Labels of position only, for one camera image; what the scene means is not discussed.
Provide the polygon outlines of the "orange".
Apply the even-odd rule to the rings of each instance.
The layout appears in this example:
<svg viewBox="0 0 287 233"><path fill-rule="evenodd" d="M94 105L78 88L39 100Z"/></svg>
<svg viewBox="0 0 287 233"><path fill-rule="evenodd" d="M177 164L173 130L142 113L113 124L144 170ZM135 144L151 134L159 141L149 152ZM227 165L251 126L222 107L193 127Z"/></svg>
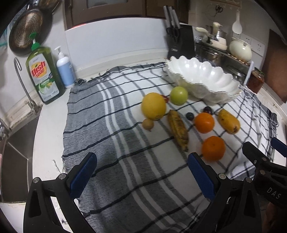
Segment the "orange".
<svg viewBox="0 0 287 233"><path fill-rule="evenodd" d="M213 130L215 126L214 118L209 113L200 113L194 119L194 124L196 129L202 133L206 134Z"/></svg>
<svg viewBox="0 0 287 233"><path fill-rule="evenodd" d="M217 162L225 153L225 142L221 137L211 136L204 140L201 147L203 158L208 162Z"/></svg>

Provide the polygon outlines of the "hanging brass ladle pot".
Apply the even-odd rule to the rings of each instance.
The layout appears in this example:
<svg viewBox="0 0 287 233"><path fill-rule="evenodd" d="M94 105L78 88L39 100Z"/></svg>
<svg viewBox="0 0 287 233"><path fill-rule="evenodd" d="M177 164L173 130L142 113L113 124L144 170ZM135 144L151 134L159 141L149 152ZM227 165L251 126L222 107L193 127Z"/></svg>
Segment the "hanging brass ladle pot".
<svg viewBox="0 0 287 233"><path fill-rule="evenodd" d="M33 6L44 11L54 12L61 0L33 0Z"/></svg>

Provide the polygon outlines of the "black knife block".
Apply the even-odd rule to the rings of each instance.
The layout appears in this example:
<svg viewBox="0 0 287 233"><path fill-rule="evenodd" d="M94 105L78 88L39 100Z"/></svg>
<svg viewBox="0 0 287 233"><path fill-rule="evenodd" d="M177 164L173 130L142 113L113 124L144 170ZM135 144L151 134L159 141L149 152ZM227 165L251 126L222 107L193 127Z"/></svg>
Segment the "black knife block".
<svg viewBox="0 0 287 233"><path fill-rule="evenodd" d="M180 29L180 41L175 43L174 40L167 35L168 55L167 59L171 57L180 58L181 56L191 59L195 57L195 42L193 27L188 24L180 24L175 9L172 6L163 6L164 15L167 27L177 27Z"/></svg>

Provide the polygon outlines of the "small red fruit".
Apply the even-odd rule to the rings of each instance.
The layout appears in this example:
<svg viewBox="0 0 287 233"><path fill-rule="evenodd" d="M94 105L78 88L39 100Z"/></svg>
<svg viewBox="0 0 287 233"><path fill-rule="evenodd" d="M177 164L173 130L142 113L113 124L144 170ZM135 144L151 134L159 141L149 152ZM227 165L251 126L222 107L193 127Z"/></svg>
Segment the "small red fruit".
<svg viewBox="0 0 287 233"><path fill-rule="evenodd" d="M165 100L166 103L169 102L169 98L167 96L162 95L163 99Z"/></svg>

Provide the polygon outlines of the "yellow mango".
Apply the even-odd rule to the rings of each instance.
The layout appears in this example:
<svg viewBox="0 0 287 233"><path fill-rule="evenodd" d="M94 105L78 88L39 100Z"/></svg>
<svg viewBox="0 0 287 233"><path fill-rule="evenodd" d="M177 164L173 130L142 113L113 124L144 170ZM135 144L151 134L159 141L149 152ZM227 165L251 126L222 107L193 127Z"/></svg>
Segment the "yellow mango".
<svg viewBox="0 0 287 233"><path fill-rule="evenodd" d="M230 134L236 134L240 130L239 120L225 109L219 111L218 121L222 128Z"/></svg>

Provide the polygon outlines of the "green apple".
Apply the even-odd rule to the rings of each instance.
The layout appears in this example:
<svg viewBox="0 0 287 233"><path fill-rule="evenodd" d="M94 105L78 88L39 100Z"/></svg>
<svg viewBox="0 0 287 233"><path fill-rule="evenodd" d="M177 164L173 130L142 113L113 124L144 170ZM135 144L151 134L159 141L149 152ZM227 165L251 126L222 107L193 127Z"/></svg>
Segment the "green apple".
<svg viewBox="0 0 287 233"><path fill-rule="evenodd" d="M175 105L183 105L187 99L188 92L181 86L174 87L170 92L170 101Z"/></svg>

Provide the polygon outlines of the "blue pump lotion bottle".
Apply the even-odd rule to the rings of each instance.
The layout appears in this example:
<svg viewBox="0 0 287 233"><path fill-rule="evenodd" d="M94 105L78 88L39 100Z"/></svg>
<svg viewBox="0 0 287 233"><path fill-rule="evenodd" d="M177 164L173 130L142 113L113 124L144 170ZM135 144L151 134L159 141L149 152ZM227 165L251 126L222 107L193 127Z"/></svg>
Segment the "blue pump lotion bottle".
<svg viewBox="0 0 287 233"><path fill-rule="evenodd" d="M72 63L68 56L66 56L62 51L61 47L58 46L55 48L55 51L58 52L58 60L56 63L58 72L60 74L61 80L66 89L70 89L74 86L76 82L76 77L73 71Z"/></svg>

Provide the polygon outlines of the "white wall power outlets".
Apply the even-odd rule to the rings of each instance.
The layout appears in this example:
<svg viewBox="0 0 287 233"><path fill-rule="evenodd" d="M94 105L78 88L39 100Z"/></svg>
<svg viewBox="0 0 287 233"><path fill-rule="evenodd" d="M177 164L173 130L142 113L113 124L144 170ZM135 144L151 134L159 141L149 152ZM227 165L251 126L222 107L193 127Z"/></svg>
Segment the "white wall power outlets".
<svg viewBox="0 0 287 233"><path fill-rule="evenodd" d="M233 33L233 37L241 39L248 43L251 46L251 50L255 53L257 53L260 56L264 56L265 53L265 44L257 41L256 39L246 35L246 34L236 34Z"/></svg>

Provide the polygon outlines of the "yellow lemon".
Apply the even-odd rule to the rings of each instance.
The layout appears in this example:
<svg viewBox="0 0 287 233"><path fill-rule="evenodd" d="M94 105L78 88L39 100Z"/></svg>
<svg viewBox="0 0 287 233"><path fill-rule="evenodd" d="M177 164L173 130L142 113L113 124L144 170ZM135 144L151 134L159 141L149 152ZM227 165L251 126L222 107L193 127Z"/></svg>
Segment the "yellow lemon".
<svg viewBox="0 0 287 233"><path fill-rule="evenodd" d="M148 93L142 100L141 110L146 118L159 120L166 112L166 102L162 95L155 92Z"/></svg>

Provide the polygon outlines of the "metal kitchen shelf rack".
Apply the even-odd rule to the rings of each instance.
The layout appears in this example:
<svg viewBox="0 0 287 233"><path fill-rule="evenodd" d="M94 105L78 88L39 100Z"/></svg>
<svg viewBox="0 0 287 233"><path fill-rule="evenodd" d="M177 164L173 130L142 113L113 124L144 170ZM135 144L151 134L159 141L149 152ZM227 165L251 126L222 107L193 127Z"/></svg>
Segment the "metal kitchen shelf rack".
<svg viewBox="0 0 287 233"><path fill-rule="evenodd" d="M254 69L254 62L244 62L226 51L215 49L211 46L198 42L195 45L196 56L200 61L209 61L212 66L219 66L225 73L232 74L233 78L246 86L251 72Z"/></svg>

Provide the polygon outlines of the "green dish soap bottle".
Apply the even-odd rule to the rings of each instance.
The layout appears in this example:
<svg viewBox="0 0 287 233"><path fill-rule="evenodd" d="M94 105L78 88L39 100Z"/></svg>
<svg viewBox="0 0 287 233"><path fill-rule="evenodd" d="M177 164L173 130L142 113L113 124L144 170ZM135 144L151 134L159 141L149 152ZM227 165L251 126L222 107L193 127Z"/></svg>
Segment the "green dish soap bottle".
<svg viewBox="0 0 287 233"><path fill-rule="evenodd" d="M29 35L33 44L31 54L26 60L26 68L30 79L44 104L50 104L65 92L65 87L53 61L49 47L43 47L36 41L37 33Z"/></svg>

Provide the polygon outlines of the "black kitchen scissors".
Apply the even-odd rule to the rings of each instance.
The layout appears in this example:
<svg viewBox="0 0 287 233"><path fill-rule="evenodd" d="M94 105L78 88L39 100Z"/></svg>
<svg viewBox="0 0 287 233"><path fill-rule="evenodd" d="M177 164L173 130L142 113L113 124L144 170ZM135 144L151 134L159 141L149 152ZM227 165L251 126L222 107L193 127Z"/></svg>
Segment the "black kitchen scissors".
<svg viewBox="0 0 287 233"><path fill-rule="evenodd" d="M175 43L180 41L180 29L177 27L167 27L167 34L174 40Z"/></svg>

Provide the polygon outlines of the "dark blue plum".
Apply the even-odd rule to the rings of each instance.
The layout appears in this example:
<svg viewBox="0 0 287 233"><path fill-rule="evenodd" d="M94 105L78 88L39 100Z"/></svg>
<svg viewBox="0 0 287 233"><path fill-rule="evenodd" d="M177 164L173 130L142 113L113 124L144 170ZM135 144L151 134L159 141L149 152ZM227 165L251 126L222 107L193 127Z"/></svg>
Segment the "dark blue plum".
<svg viewBox="0 0 287 233"><path fill-rule="evenodd" d="M194 120L194 114L192 112L187 112L185 116L189 121Z"/></svg>

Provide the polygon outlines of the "hanging round strainer pan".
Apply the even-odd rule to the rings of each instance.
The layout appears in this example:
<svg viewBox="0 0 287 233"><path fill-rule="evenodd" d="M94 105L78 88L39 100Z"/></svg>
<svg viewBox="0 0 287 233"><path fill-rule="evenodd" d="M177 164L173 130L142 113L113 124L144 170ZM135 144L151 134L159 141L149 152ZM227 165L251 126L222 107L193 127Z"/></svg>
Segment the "hanging round strainer pan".
<svg viewBox="0 0 287 233"><path fill-rule="evenodd" d="M25 53L30 50L33 39L30 34L40 32L43 23L41 11L31 9L24 12L14 23L9 35L9 47L13 53Z"/></svg>

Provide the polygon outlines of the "steel sink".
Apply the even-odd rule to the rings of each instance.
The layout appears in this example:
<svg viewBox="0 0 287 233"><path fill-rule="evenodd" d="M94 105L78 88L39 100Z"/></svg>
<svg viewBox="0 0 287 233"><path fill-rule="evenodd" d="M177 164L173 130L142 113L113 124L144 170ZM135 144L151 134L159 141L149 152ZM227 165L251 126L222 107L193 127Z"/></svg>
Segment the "steel sink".
<svg viewBox="0 0 287 233"><path fill-rule="evenodd" d="M33 149L40 112L14 126L1 120L1 202L26 202L33 179Z"/></svg>

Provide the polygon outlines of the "steel faucet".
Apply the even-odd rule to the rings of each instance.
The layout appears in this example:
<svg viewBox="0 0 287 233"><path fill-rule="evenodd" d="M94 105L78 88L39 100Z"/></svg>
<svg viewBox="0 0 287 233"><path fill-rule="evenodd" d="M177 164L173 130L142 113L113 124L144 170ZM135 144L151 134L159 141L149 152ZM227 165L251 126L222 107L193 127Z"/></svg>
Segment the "steel faucet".
<svg viewBox="0 0 287 233"><path fill-rule="evenodd" d="M23 80L19 74L20 71L22 71L22 66L18 60L18 58L14 58L14 67L15 67L15 71L16 71L16 74L17 74L17 77L19 79L19 82L28 98L28 106L30 107L31 109L31 112L33 112L34 114L37 114L40 112L41 108L35 103L35 101L31 98L30 94L28 93L24 83L23 83Z"/></svg>

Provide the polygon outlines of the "small brown kiwi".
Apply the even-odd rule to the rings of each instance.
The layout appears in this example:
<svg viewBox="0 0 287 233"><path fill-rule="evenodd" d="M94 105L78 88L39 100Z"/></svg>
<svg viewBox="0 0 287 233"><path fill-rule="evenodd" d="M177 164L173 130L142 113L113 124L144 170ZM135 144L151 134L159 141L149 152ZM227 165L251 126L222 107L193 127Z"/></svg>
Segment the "small brown kiwi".
<svg viewBox="0 0 287 233"><path fill-rule="evenodd" d="M145 130L151 131L154 127L154 121L147 118L142 122L142 126Z"/></svg>

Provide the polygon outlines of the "white rice spoon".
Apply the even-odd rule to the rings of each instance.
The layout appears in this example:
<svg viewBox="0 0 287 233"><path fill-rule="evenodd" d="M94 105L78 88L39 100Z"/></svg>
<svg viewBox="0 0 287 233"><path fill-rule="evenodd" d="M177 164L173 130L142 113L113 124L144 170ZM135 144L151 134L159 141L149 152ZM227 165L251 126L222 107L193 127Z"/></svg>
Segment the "white rice spoon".
<svg viewBox="0 0 287 233"><path fill-rule="evenodd" d="M232 32L235 34L241 34L242 33L242 25L240 23L240 11L237 9L236 11L236 20L232 24Z"/></svg>

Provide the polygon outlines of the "steel lid under shelf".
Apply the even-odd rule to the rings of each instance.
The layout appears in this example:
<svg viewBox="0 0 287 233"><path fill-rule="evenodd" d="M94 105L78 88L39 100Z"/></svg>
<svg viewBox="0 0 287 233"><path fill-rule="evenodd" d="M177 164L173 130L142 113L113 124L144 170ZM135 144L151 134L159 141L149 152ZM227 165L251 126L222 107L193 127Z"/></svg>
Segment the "steel lid under shelf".
<svg viewBox="0 0 287 233"><path fill-rule="evenodd" d="M238 69L232 67L232 66L226 66L227 72L232 74L233 78L239 81L241 84L244 84L244 81L246 79L246 75L239 71Z"/></svg>

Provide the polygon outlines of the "hanging black scissors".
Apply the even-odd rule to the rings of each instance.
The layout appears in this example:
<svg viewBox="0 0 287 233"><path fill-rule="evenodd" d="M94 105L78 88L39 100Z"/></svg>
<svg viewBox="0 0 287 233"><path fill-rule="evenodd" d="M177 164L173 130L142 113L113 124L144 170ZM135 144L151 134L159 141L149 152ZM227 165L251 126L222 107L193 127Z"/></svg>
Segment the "hanging black scissors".
<svg viewBox="0 0 287 233"><path fill-rule="evenodd" d="M219 13L222 13L222 11L223 11L223 8L220 5L217 5L215 7L215 15L214 16L216 16Z"/></svg>

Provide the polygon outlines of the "glass jar red sauce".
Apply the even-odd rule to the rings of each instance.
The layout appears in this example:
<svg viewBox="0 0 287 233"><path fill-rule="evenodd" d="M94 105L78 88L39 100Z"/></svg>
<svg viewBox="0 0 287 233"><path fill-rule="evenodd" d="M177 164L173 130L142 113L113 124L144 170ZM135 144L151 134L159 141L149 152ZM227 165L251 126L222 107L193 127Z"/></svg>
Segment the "glass jar red sauce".
<svg viewBox="0 0 287 233"><path fill-rule="evenodd" d="M264 76L264 73L255 67L247 83L248 89L257 94L265 82Z"/></svg>

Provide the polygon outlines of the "spotted banana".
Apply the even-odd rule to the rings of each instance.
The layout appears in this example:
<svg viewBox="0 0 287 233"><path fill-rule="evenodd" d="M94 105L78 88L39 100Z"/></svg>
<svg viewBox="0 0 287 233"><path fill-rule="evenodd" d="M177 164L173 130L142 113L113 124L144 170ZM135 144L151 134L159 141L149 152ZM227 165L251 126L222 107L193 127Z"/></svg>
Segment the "spotted banana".
<svg viewBox="0 0 287 233"><path fill-rule="evenodd" d="M188 131L180 115L177 111L170 110L167 114L167 120L177 144L180 146L182 151L188 152Z"/></svg>

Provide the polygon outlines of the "grey checked kitchen cloth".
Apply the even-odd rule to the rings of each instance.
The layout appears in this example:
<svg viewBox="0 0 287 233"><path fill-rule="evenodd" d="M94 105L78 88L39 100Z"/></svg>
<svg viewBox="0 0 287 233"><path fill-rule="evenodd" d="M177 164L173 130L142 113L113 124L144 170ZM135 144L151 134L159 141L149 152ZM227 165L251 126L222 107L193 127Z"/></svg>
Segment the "grey checked kitchen cloth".
<svg viewBox="0 0 287 233"><path fill-rule="evenodd" d="M189 152L201 152L203 141L217 136L225 142L221 160L212 163L217 173L231 179L253 177L255 168L242 154L249 141L268 158L276 136L277 116L257 96L243 90L226 104L213 104L213 114L227 110L240 122L236 134L216 123L201 134L187 113L202 112L207 102L195 98L182 106L167 104L179 113L189 134L188 152L174 139L166 117L152 130L142 126L145 95L168 96L175 83L164 63L118 66L70 90L63 132L63 166L71 170L92 152L97 167L79 198L79 209L96 232L186 232L198 221L209 201L202 195L188 166Z"/></svg>

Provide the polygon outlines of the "cream ceramic pot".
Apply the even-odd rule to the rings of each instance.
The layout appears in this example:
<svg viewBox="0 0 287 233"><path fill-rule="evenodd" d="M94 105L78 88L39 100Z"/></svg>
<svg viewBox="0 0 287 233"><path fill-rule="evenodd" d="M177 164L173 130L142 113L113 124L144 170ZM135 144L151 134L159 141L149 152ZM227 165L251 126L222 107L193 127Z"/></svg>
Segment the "cream ceramic pot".
<svg viewBox="0 0 287 233"><path fill-rule="evenodd" d="M229 51L232 56L243 62L248 63L251 61L251 45L241 39L232 37L232 41L229 44Z"/></svg>

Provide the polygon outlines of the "steel pot under shelf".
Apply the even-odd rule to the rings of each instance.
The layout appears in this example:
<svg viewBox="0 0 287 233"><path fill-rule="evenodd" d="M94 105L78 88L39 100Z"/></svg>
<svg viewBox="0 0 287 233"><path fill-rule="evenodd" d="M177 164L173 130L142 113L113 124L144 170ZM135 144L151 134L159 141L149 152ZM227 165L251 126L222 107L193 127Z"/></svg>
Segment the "steel pot under shelf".
<svg viewBox="0 0 287 233"><path fill-rule="evenodd" d="M224 55L218 53L210 47L202 45L196 46L196 58L201 62L210 62L212 66L222 66L225 61Z"/></svg>

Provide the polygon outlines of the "brown cutting board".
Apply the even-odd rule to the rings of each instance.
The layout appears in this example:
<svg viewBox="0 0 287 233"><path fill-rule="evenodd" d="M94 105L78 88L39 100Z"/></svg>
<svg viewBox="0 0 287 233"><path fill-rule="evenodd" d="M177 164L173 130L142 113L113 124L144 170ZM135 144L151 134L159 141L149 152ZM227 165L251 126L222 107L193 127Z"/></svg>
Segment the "brown cutting board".
<svg viewBox="0 0 287 233"><path fill-rule="evenodd" d="M262 71L265 83L286 103L286 43L271 29Z"/></svg>

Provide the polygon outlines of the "white scalloped fruit bowl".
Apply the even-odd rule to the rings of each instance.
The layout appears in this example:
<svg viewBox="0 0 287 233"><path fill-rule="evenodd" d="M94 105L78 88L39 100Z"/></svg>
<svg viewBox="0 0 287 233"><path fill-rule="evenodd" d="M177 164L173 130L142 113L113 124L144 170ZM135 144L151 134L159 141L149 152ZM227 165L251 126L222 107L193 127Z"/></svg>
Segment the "white scalloped fruit bowl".
<svg viewBox="0 0 287 233"><path fill-rule="evenodd" d="M167 73L176 85L181 86L197 99L211 103L228 103L242 92L241 84L231 74L210 62L200 62L197 58L172 56L165 61Z"/></svg>

